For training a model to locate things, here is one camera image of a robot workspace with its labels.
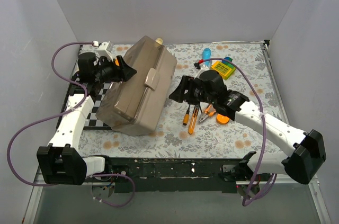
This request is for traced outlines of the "taupe plastic tool box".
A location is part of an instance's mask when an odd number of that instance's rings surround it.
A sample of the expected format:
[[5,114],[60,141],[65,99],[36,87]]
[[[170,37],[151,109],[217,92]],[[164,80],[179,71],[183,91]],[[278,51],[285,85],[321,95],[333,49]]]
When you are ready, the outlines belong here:
[[164,45],[142,37],[123,57],[137,73],[127,82],[112,83],[96,118],[129,136],[155,131],[177,65]]

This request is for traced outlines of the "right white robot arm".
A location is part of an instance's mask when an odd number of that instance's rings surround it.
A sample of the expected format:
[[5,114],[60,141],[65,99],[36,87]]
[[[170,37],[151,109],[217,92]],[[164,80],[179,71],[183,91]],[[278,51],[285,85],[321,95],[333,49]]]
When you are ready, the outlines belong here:
[[216,71],[204,71],[198,78],[183,76],[169,99],[192,105],[211,104],[218,114],[253,129],[280,148],[279,153],[262,157],[255,151],[249,152],[238,164],[224,171],[228,181],[252,180],[260,174],[283,174],[300,184],[308,184],[326,160],[320,132],[305,132],[264,114],[247,96],[228,89]]

